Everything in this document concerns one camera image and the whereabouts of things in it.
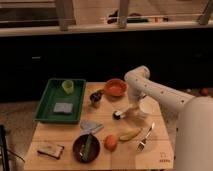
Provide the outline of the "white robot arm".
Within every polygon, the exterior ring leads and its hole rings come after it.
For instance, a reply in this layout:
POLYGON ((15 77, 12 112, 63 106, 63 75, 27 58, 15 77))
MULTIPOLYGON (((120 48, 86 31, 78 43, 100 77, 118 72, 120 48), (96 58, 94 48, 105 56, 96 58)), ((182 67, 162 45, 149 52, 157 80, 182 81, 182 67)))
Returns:
POLYGON ((213 98, 153 82, 146 66, 128 71, 124 80, 132 103, 144 93, 178 113, 173 171, 213 171, 213 98))

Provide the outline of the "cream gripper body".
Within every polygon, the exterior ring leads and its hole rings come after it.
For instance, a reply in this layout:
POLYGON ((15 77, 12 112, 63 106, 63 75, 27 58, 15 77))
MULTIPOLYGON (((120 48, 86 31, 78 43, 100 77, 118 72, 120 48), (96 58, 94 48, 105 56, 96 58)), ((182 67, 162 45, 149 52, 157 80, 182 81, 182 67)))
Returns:
POLYGON ((129 104, 131 110, 139 110, 140 109, 140 101, 146 97, 146 94, 142 93, 139 96, 130 96, 129 104))

